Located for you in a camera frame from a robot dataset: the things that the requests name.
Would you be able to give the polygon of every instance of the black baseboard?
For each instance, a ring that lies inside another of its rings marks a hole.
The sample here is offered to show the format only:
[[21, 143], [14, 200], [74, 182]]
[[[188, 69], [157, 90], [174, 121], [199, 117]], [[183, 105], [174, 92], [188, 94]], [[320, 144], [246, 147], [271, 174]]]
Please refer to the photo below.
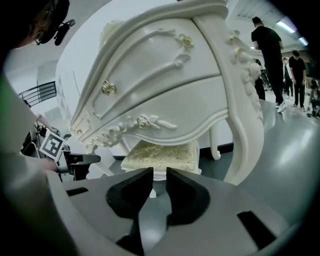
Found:
[[[232, 152], [232, 151], [234, 151], [234, 143], [231, 142], [228, 144], [220, 145], [220, 146], [218, 146], [218, 150], [220, 151], [220, 154]], [[113, 157], [115, 160], [120, 160], [120, 161], [125, 159], [124, 155], [114, 155]], [[200, 157], [213, 159], [210, 147], [201, 148], [200, 149]]]

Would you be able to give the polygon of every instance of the gold drawer knob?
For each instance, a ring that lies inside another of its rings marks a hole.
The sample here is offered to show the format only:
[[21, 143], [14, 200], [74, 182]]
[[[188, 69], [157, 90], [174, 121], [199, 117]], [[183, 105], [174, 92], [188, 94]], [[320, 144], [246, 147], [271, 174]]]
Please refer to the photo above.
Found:
[[110, 93], [115, 94], [117, 92], [117, 87], [114, 83], [110, 83], [107, 80], [104, 80], [101, 91], [104, 95], [109, 95]]

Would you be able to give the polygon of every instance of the black slot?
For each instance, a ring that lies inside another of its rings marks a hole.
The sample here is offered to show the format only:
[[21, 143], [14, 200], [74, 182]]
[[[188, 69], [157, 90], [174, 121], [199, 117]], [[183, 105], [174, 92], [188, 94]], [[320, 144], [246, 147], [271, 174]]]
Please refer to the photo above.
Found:
[[79, 194], [82, 194], [87, 191], [88, 191], [88, 189], [86, 189], [85, 187], [79, 187], [79, 188], [67, 190], [66, 193], [68, 194], [69, 197], [72, 197], [72, 196], [79, 195]]
[[258, 246], [259, 250], [276, 240], [274, 234], [270, 232], [252, 211], [244, 211], [238, 213], [237, 216]]

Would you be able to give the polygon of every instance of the black t-shirt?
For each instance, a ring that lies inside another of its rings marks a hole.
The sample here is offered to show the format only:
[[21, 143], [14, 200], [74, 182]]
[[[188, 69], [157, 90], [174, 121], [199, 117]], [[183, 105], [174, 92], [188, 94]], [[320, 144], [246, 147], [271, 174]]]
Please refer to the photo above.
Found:
[[306, 65], [303, 59], [295, 59], [291, 56], [289, 58], [289, 67], [292, 68], [294, 79], [301, 83], [304, 79], [304, 70], [306, 70]]
[[258, 26], [251, 33], [252, 42], [257, 41], [264, 58], [264, 65], [268, 69], [274, 66], [282, 67], [282, 55], [280, 36], [272, 29], [265, 26]]

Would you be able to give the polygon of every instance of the black cap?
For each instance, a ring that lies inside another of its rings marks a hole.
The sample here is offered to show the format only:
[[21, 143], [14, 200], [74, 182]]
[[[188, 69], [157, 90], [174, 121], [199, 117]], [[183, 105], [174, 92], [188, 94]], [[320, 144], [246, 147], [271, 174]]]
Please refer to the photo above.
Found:
[[58, 31], [59, 26], [65, 18], [67, 17], [67, 13], [69, 10], [69, 0], [59, 0], [58, 3], [55, 6], [55, 10], [53, 13], [53, 20], [51, 22], [51, 25], [48, 29], [48, 31], [44, 34], [44, 36], [41, 39], [41, 44], [45, 44], [49, 42]]

